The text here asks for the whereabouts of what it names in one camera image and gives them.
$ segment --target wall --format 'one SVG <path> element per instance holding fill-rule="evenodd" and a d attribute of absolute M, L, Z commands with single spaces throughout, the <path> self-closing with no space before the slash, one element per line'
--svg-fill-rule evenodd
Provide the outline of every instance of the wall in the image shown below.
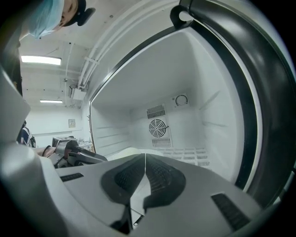
<path fill-rule="evenodd" d="M 68 120 L 75 119 L 76 127 L 69 128 Z M 37 147 L 51 145 L 52 137 L 83 138 L 81 110 L 55 106 L 33 107 L 26 118 L 27 127 L 36 139 Z"/>
<path fill-rule="evenodd" d="M 169 126 L 171 142 L 174 148 L 203 148 L 204 132 L 200 117 L 195 113 L 195 108 L 186 106 L 183 108 L 174 108 L 172 97 L 187 93 L 189 89 L 172 92 L 165 98 L 158 98 L 156 101 L 139 105 L 136 109 L 131 110 L 133 145 L 137 148 L 153 149 L 151 136 L 149 132 L 149 123 L 153 119 L 147 119 L 147 109 L 158 105 L 165 105 L 166 125 Z"/>
<path fill-rule="evenodd" d="M 211 168 L 235 182 L 244 148 L 244 121 L 240 99 L 224 62 L 209 43 L 192 29 L 186 30 L 195 55 L 196 75 L 191 105 L 197 108 L 205 135 Z"/>
<path fill-rule="evenodd" d="M 91 141 L 91 129 L 89 125 L 89 103 L 83 103 L 82 113 L 82 137 L 84 141 Z"/>
<path fill-rule="evenodd" d="M 131 146 L 129 111 L 92 105 L 91 117 L 93 142 L 98 154 L 109 157 Z"/>

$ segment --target ceiling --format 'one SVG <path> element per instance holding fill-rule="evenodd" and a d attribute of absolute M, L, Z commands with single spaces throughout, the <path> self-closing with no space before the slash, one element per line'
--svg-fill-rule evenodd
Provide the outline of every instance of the ceiling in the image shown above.
<path fill-rule="evenodd" d="M 23 96 L 28 104 L 44 106 L 40 99 L 46 99 L 63 101 L 63 104 L 47 106 L 79 107 L 81 102 L 65 98 L 65 92 L 68 95 L 69 86 L 77 83 L 85 57 L 108 26 L 139 1 L 141 0 L 86 0 L 87 7 L 96 8 L 95 14 L 86 25 L 78 27 L 74 24 L 37 40 L 32 36 L 25 37 L 19 48 L 21 56 L 52 56 L 62 59 L 61 66 L 21 62 Z M 65 84 L 66 71 L 68 81 Z"/>

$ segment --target air vent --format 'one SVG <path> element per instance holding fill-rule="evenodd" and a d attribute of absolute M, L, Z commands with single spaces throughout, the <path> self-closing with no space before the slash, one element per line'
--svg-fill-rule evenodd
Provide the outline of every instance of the air vent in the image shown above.
<path fill-rule="evenodd" d="M 163 137 L 167 128 L 168 126 L 160 119 L 152 120 L 149 125 L 149 131 L 154 137 Z"/>
<path fill-rule="evenodd" d="M 198 160 L 207 159 L 207 158 L 208 158 L 208 156 L 197 156 Z"/>
<path fill-rule="evenodd" d="M 152 139 L 153 147 L 171 147 L 171 140 L 169 138 Z"/>
<path fill-rule="evenodd" d="M 204 162 L 200 162 L 200 161 L 198 161 L 197 162 L 197 164 L 198 164 L 198 166 L 209 166 L 210 165 L 210 162 L 209 161 L 204 161 Z"/>
<path fill-rule="evenodd" d="M 148 119 L 164 116 L 165 114 L 165 108 L 163 105 L 155 106 L 147 110 Z"/>
<path fill-rule="evenodd" d="M 219 193 L 211 198 L 235 231 L 249 223 L 245 214 L 225 194 Z"/>
<path fill-rule="evenodd" d="M 83 177 L 81 173 L 76 173 L 72 175 L 61 176 L 60 178 L 63 182 L 66 182 L 66 181 L 75 180 L 81 177 Z"/>

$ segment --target black rubber pad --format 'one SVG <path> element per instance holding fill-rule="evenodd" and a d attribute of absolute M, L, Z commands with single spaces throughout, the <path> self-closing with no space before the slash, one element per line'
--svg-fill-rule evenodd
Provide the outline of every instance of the black rubber pad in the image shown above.
<path fill-rule="evenodd" d="M 145 154 L 132 156 L 133 159 L 106 171 L 101 178 L 102 189 L 109 198 L 124 205 L 129 205 L 145 174 Z"/>
<path fill-rule="evenodd" d="M 158 156 L 146 154 L 146 175 L 150 183 L 151 195 L 144 199 L 143 208 L 167 206 L 183 192 L 186 178 L 183 173 L 164 163 Z"/>
<path fill-rule="evenodd" d="M 84 177 L 84 176 L 81 173 L 76 173 L 76 174 L 61 176 L 60 178 L 61 178 L 61 180 L 63 182 L 66 182 L 66 181 L 78 179 L 78 178 L 81 178 L 81 177 Z"/>
<path fill-rule="evenodd" d="M 235 231 L 250 222 L 245 214 L 225 194 L 219 193 L 211 196 L 211 198 Z"/>

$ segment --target fluorescent light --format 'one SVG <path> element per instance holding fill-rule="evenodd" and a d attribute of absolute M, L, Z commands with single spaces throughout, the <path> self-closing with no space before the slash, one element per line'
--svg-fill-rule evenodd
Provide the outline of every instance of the fluorescent light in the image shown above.
<path fill-rule="evenodd" d="M 62 103 L 63 101 L 61 100 L 40 100 L 41 103 Z"/>
<path fill-rule="evenodd" d="M 62 59 L 58 57 L 43 57 L 43 56 L 22 56 L 22 62 L 36 62 L 60 65 Z"/>

